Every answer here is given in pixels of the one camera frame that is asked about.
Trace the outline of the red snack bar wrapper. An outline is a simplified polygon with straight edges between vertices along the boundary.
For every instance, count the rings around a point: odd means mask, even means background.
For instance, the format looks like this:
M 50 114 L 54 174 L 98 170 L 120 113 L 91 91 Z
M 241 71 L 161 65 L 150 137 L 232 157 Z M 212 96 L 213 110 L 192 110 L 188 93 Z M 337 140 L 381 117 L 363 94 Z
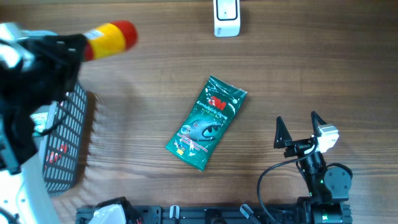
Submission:
M 56 163 L 60 160 L 64 154 L 67 153 L 67 144 L 61 144 L 60 147 L 56 148 L 55 151 L 50 151 L 49 154 L 46 156 L 46 162 L 49 163 Z

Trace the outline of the red yellow sauce bottle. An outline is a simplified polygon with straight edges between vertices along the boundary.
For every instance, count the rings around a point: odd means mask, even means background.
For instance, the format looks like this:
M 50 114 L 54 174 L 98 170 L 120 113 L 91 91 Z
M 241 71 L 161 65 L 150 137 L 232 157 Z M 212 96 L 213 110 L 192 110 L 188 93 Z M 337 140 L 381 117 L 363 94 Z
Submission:
M 126 20 L 102 24 L 83 35 L 87 39 L 84 61 L 123 53 L 135 46 L 139 39 L 133 23 Z

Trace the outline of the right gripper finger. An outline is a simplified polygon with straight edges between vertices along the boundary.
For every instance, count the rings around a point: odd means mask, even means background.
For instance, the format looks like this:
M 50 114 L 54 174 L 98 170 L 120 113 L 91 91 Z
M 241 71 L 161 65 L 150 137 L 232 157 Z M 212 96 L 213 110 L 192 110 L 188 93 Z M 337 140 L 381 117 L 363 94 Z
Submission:
M 292 137 L 287 130 L 284 120 L 281 116 L 276 119 L 276 132 L 274 139 L 274 148 L 281 149 L 289 147 L 292 144 Z
M 325 125 L 326 122 L 318 115 L 318 113 L 316 111 L 311 112 L 311 120 L 312 120 L 314 136 L 319 137 L 320 132 L 318 130 L 318 127 Z

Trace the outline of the green 3M glove packet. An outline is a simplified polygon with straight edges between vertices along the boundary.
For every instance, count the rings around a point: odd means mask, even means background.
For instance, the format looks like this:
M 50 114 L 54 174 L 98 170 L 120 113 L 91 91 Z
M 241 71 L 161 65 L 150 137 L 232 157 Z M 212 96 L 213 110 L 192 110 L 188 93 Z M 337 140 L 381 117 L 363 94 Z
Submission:
M 203 171 L 242 106 L 247 91 L 210 76 L 181 127 L 165 145 L 183 162 Z

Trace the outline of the light green tissue packet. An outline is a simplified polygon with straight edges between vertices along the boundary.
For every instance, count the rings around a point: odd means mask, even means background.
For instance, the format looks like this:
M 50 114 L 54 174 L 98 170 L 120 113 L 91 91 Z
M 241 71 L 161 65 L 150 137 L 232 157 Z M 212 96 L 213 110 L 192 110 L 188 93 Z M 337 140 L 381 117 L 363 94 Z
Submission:
M 34 122 L 34 132 L 32 136 L 39 137 L 40 134 L 46 129 L 48 113 L 47 112 L 34 113 L 30 117 Z

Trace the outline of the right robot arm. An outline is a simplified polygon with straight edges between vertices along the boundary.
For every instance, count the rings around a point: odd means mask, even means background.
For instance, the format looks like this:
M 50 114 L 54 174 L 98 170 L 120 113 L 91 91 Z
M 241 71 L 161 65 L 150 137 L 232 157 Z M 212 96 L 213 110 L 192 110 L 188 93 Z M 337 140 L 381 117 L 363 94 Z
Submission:
M 297 157 L 297 169 L 302 175 L 308 197 L 300 197 L 291 205 L 278 207 L 276 220 L 280 223 L 352 223 L 349 200 L 353 173 L 340 163 L 327 164 L 323 154 L 339 138 L 338 129 L 311 113 L 313 135 L 294 141 L 283 119 L 276 119 L 274 147 L 284 148 L 284 157 Z

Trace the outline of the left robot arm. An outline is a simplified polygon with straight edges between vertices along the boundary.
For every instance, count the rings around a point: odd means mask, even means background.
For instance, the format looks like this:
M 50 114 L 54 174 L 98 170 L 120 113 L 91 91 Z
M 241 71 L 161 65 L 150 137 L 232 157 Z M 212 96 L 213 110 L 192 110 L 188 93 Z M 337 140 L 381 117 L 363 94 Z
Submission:
M 52 197 L 70 189 L 88 98 L 78 82 L 86 38 L 1 40 L 1 222 L 58 223 Z

